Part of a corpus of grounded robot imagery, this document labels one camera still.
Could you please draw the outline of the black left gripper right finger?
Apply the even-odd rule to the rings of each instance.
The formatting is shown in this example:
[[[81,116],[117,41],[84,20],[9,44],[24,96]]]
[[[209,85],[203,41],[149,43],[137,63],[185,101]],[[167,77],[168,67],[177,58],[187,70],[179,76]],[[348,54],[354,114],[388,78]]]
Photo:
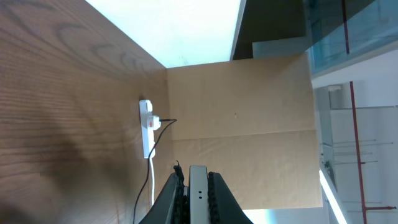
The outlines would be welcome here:
[[[208,173],[208,205],[211,224],[252,224],[216,172]]]

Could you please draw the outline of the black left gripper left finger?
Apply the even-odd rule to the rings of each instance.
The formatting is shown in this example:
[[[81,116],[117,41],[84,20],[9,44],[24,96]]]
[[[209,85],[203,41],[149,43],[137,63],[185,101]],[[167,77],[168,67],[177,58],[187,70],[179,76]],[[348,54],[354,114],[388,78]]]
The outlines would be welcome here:
[[[179,164],[167,179],[159,196],[139,224],[188,223],[188,196],[183,183],[184,175]]]

